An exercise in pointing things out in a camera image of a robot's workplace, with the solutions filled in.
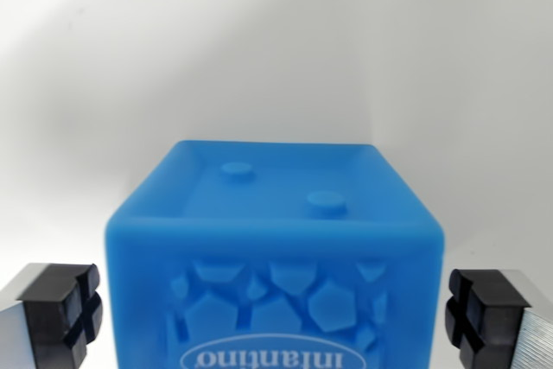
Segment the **gripper right finger with black rubber pad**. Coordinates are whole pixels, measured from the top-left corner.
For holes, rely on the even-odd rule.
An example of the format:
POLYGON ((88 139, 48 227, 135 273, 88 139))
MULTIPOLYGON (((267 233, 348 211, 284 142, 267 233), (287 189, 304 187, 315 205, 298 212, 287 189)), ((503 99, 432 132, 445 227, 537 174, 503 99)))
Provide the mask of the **gripper right finger with black rubber pad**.
POLYGON ((552 367, 552 300, 524 273, 455 269, 448 286, 445 327, 464 367, 552 367))

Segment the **gripper left finger with black rubber pad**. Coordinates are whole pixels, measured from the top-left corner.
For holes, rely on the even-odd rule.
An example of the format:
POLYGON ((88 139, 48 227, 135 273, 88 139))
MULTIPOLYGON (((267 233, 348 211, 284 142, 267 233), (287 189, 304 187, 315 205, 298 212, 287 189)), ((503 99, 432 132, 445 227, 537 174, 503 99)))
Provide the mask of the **gripper left finger with black rubber pad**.
POLYGON ((1 289, 1 367, 79 368, 103 319, 96 264, 30 263, 1 289))

